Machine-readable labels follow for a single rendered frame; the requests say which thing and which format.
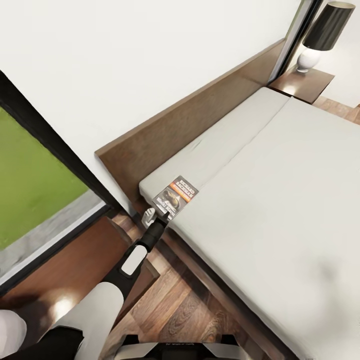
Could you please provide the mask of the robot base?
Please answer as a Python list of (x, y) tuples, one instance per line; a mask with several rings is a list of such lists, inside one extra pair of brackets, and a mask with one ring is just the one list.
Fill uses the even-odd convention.
[(221, 343), (139, 344), (138, 334), (128, 334), (113, 360), (247, 360), (232, 334), (223, 334)]

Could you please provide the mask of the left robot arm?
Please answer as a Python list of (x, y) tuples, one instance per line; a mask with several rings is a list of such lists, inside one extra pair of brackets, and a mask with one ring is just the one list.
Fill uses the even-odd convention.
[(101, 282), (38, 340), (22, 351), (0, 360), (98, 360), (117, 316), (131, 293), (141, 264), (152, 251), (169, 221), (170, 212), (152, 217), (148, 209), (142, 218), (147, 231), (126, 250), (122, 259)]

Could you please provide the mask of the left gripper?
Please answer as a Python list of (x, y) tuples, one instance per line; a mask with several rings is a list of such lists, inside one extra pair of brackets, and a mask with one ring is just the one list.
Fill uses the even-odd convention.
[(147, 229), (147, 231), (144, 234), (152, 235), (157, 243), (161, 238), (162, 234), (164, 233), (166, 226), (169, 223), (169, 221), (167, 220), (169, 214), (170, 212), (167, 211), (164, 214), (164, 216), (158, 215), (155, 221), (150, 225), (150, 227)]

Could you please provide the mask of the hardback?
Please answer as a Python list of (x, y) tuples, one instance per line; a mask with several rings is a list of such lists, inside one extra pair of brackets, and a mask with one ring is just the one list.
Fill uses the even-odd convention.
[(165, 214), (169, 212), (171, 221), (178, 215), (197, 195), (199, 191), (186, 179), (179, 175), (171, 184), (161, 191), (152, 202)]

